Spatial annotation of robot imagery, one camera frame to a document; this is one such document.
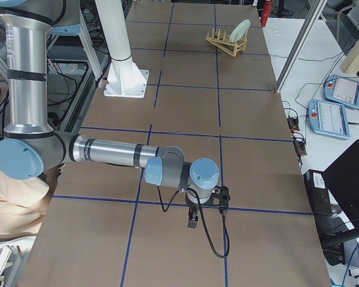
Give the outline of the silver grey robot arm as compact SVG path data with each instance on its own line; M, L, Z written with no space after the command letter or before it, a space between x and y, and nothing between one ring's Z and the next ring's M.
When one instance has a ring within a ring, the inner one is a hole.
M204 219L204 207L227 213L229 194L218 186L219 168L208 158L192 163L182 151L87 138L55 131L47 121L47 35L79 35L78 1L0 1L5 25L10 123L0 141L0 170L29 179L69 161L93 161L144 170L145 181L185 193L188 226Z

